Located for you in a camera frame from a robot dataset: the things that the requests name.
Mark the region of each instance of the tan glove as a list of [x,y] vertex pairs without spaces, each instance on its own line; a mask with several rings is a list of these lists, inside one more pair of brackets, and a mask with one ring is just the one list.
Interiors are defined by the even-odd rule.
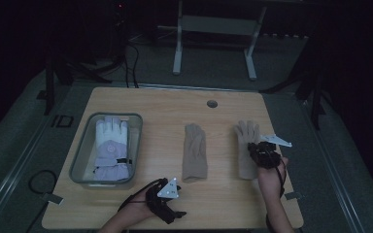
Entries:
[[183,181],[193,183],[208,176],[205,132],[197,124],[186,125]]
[[248,143],[258,144],[260,141],[259,125],[248,120],[247,124],[243,120],[234,126],[234,131],[238,136],[238,172],[239,177],[245,180],[256,178],[256,164],[250,157]]

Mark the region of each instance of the glove cuff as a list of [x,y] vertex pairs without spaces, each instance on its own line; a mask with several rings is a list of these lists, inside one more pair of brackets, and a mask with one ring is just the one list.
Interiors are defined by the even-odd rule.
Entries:
[[208,164],[206,162],[183,164],[183,182],[193,183],[205,180],[207,177]]

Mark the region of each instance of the metal stand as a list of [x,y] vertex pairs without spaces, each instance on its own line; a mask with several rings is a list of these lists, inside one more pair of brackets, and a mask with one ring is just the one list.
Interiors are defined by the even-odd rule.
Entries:
[[265,16],[266,7],[263,7],[258,20],[220,18],[220,17],[197,17],[183,15],[183,0],[178,1],[178,31],[177,47],[175,50],[173,74],[181,74],[181,63],[183,57],[183,31],[208,32],[232,35],[252,36],[250,45],[244,50],[250,80],[256,79],[253,62],[253,51],[256,39],[259,36],[262,21]]

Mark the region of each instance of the table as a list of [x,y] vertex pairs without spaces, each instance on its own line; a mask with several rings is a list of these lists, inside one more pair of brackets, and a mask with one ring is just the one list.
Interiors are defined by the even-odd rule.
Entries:
[[[216,108],[207,106],[215,100]],[[97,112],[137,113],[144,125],[135,184],[128,190],[92,190],[74,183],[69,168],[89,116]],[[67,154],[54,194],[61,205],[50,203],[42,224],[48,229],[100,228],[123,200],[147,183],[166,177],[178,178],[180,198],[168,203],[187,215],[166,224],[151,217],[131,229],[238,229],[265,226],[265,206],[251,181],[238,177],[238,143],[233,125],[254,119],[261,134],[273,134],[262,96],[252,92],[96,87],[88,100],[82,121]],[[208,179],[183,183],[182,160],[185,125],[196,123],[206,132]],[[286,193],[293,192],[287,176]],[[282,198],[294,228],[303,225],[296,199]]]

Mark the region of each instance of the knit glove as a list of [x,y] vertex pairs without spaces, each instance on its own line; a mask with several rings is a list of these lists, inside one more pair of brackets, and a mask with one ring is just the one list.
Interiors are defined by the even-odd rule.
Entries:
[[234,131],[238,136],[238,172],[239,177],[245,180],[256,178],[256,164],[250,157],[248,143],[259,143],[259,125],[252,120],[247,124],[243,120],[234,126]]
[[183,181],[193,183],[208,176],[205,132],[197,124],[186,126],[183,157]]
[[129,177],[126,164],[128,125],[118,116],[105,116],[96,122],[95,179],[117,181]]

